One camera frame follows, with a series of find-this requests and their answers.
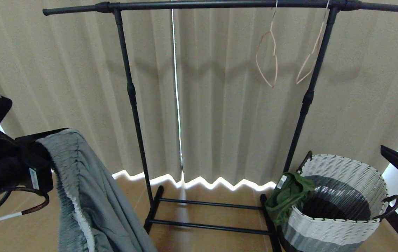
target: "basket handle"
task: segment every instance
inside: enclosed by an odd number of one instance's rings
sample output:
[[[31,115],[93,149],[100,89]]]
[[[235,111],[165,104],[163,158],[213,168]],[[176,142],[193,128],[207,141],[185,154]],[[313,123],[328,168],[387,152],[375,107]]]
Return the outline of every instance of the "basket handle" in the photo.
[[[380,221],[382,221],[383,219],[386,219],[391,214],[393,214],[393,212],[395,212],[398,208],[398,195],[392,195],[392,196],[389,196],[389,197],[383,199],[383,202],[391,202],[395,199],[396,199],[396,203],[394,204],[393,207],[388,206],[386,211],[382,215],[378,215],[378,216],[374,217],[373,219],[379,218]]]
[[[299,167],[298,167],[298,169],[297,169],[297,171],[296,172],[298,172],[298,173],[302,173],[302,168],[303,168],[303,166],[305,165],[305,163],[308,161],[308,159],[312,159],[313,158],[313,152],[310,150],[308,153],[307,153],[307,155],[305,156],[305,159],[302,161],[302,163],[299,165]]]

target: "clothes rack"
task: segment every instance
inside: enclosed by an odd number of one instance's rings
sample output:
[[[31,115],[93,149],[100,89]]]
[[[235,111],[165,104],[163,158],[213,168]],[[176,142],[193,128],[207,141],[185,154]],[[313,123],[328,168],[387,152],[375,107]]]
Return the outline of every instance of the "clothes rack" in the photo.
[[[181,199],[168,199],[163,198],[162,194],[164,191],[163,186],[159,186],[157,189],[155,197],[152,195],[151,185],[149,182],[149,174],[147,170],[146,156],[143,145],[143,136],[140,127],[140,121],[138,117],[137,109],[137,99],[135,85],[132,82],[132,76],[130,72],[129,58],[127,55],[127,48],[125,42],[125,35],[123,30],[123,21],[121,16],[121,11],[124,10],[153,10],[153,9],[192,9],[192,8],[326,8],[328,4],[327,0],[217,0],[217,1],[156,1],[156,2],[138,2],[138,3],[109,3],[102,2],[96,5],[87,6],[76,6],[76,7],[66,7],[66,8],[52,8],[43,9],[43,14],[45,16],[53,14],[63,14],[63,13],[82,13],[82,12],[100,12],[100,13],[113,13],[116,20],[116,26],[118,29],[119,43],[122,50],[122,56],[124,61],[124,67],[127,77],[127,92],[130,99],[130,104],[132,106],[133,119],[135,122],[135,129],[137,131],[138,146],[140,148],[141,160],[143,164],[143,172],[145,176],[146,188],[149,197],[150,210],[148,216],[145,220],[144,228],[149,233],[151,226],[155,224],[164,225],[175,225],[175,226],[186,226],[191,228],[206,228],[213,230],[222,231],[234,231],[242,233],[255,233],[259,235],[267,235],[271,240],[271,246],[273,251],[279,252],[280,244],[277,237],[277,233],[273,222],[269,218],[267,211],[265,209],[266,196],[262,194],[260,196],[261,206],[247,206],[247,205],[235,205],[235,204],[222,204],[222,203],[212,203],[212,202],[202,202],[202,201],[186,201]],[[288,152],[287,160],[284,164],[283,171],[289,170],[292,158],[294,156],[295,148],[297,147],[297,142],[299,141],[300,132],[302,131],[303,124],[305,122],[308,110],[313,102],[314,88],[319,77],[319,72],[322,67],[322,62],[324,61],[325,52],[329,43],[331,36],[333,24],[336,21],[336,16],[340,11],[354,11],[354,10],[377,10],[377,11],[388,11],[388,12],[398,12],[398,5],[388,5],[383,3],[363,3],[359,0],[331,0],[328,4],[329,16],[327,19],[327,25],[325,27],[324,36],[322,38],[322,43],[320,46],[319,54],[317,56],[316,64],[311,76],[311,80],[306,91],[302,107],[300,110],[300,116],[298,118],[297,126],[295,128],[294,136],[291,142],[291,146]],[[219,225],[204,225],[196,223],[186,223],[186,222],[172,222],[167,220],[157,220],[155,219],[159,203],[161,201],[174,202],[174,203],[184,203],[184,204],[201,204],[201,205],[211,205],[229,208],[242,208],[242,209],[253,209],[263,211],[267,231],[263,230],[253,230],[245,228],[232,228]]]

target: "white label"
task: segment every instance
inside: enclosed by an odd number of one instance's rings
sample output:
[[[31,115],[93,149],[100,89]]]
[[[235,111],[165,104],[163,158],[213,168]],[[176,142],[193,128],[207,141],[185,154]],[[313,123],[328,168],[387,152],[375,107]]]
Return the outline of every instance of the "white label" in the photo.
[[[287,180],[287,178],[288,178],[287,176],[283,175],[282,178],[279,181],[279,184],[277,185],[277,188],[281,189],[283,184],[284,184],[284,182]]]
[[[34,189],[39,189],[39,181],[37,180],[37,173],[32,168],[29,168],[29,174],[31,175],[32,187]]]

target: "beige curtain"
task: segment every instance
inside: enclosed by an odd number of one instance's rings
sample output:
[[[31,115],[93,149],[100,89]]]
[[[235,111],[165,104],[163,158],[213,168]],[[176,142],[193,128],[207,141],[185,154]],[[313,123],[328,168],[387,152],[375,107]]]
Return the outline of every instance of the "beige curtain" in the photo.
[[[174,12],[186,181],[279,179],[310,80],[295,85],[295,78],[313,49],[324,10],[277,10],[279,78],[273,89],[255,64],[272,13],[270,8]],[[260,47],[261,66],[273,80],[273,46],[267,41]],[[340,12],[291,169],[313,150],[383,171],[387,161],[380,145],[398,149],[398,13]]]
[[[13,100],[2,122],[13,137],[63,127],[84,134],[111,173],[142,172],[112,14],[44,16],[79,1],[0,1],[0,93]],[[123,12],[151,177],[180,179],[170,10]]]

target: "woven basket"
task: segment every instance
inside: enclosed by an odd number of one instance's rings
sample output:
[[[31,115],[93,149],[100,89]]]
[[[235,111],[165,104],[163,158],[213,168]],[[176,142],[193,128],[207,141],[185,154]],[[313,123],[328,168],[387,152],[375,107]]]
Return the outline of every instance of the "woven basket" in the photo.
[[[299,172],[313,180],[315,191],[302,211],[293,207],[277,227],[287,252],[354,252],[398,208],[381,174],[359,161],[310,152]]]

